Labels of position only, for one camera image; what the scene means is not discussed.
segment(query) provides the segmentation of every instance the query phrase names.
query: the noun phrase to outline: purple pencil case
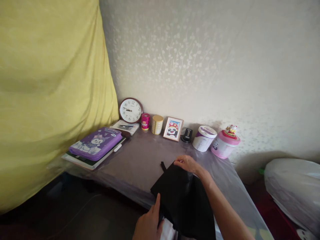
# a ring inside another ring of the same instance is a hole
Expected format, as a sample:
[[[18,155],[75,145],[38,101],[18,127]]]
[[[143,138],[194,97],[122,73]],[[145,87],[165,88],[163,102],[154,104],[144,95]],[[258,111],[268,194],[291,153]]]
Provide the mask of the purple pencil case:
[[[103,127],[71,145],[69,151],[92,161],[98,161],[121,139],[120,131]]]

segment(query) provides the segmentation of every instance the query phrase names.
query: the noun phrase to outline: yellow canister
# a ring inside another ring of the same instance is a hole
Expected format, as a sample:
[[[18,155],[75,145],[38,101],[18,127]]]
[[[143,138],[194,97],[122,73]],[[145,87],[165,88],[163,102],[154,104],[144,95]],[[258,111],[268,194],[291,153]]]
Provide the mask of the yellow canister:
[[[163,124],[163,117],[159,115],[153,116],[151,132],[155,135],[159,135],[161,133],[162,124]]]

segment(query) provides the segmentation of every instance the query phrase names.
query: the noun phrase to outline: wall clock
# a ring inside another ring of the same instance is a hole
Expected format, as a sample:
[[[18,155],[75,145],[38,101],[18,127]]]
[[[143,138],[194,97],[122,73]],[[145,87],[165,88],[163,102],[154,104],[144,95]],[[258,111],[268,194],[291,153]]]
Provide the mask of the wall clock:
[[[137,123],[143,114],[142,104],[135,98],[126,98],[120,104],[119,114],[125,122]]]

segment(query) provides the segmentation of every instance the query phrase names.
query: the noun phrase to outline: pink container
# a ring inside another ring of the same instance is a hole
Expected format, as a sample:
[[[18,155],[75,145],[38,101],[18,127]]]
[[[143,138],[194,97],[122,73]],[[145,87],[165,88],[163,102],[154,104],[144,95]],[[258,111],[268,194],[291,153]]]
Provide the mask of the pink container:
[[[147,131],[149,129],[150,115],[144,113],[141,116],[141,129]]]
[[[222,130],[219,132],[210,148],[214,155],[222,159],[228,158],[241,141],[237,135],[230,134],[228,129],[230,128],[228,127],[227,130]]]

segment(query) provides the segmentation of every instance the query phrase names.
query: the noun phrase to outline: strap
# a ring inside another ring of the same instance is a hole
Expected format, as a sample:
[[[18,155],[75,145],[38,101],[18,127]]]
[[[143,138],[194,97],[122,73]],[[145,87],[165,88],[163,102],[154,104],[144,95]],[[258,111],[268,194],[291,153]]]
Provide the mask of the strap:
[[[164,172],[167,170],[166,166],[164,165],[164,162],[161,162],[161,168]]]

